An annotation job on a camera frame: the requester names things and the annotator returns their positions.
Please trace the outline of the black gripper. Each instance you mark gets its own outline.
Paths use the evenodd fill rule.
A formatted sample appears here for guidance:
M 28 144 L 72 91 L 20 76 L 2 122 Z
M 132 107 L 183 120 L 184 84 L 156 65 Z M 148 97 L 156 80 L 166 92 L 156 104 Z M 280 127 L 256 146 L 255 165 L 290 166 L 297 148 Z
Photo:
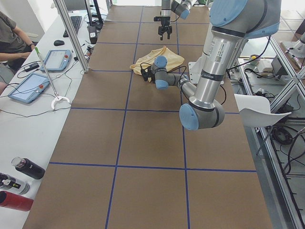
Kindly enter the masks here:
M 163 39 L 163 34 L 164 34 L 164 29 L 166 29 L 167 33 L 167 39 L 170 39 L 170 36 L 172 34 L 172 26 L 170 26 L 170 16 L 161 16 L 160 21 L 161 21 L 161 26 L 158 27 L 158 35 L 160 36 L 160 39 Z
M 147 67 L 143 70 L 143 80 L 146 82 L 148 80 L 152 80 L 153 79 L 153 73 L 151 71 L 151 67 Z

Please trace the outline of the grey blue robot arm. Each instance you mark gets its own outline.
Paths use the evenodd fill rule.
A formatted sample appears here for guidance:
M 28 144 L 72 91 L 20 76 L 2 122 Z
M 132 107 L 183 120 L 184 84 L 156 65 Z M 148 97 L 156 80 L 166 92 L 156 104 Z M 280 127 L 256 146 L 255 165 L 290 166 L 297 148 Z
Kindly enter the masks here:
M 278 31 L 281 13 L 279 0 L 215 0 L 210 11 L 212 39 L 206 40 L 206 52 L 199 58 L 199 82 L 194 85 L 186 75 L 170 73 L 164 56 L 148 67 L 157 89 L 177 86 L 188 99 L 179 110 L 184 128 L 198 130 L 219 126 L 224 109 L 215 96 L 224 79 L 236 44 L 242 39 L 270 36 Z
M 160 36 L 161 41 L 163 40 L 164 33 L 167 33 L 167 39 L 170 39 L 170 35 L 173 31 L 172 26 L 170 25 L 171 12 L 182 19 L 186 19 L 195 2 L 195 0 L 183 0 L 181 3 L 175 0 L 162 0 L 160 15 L 155 16 L 153 19 L 155 22 L 161 23 L 161 26 L 158 27 L 158 35 Z

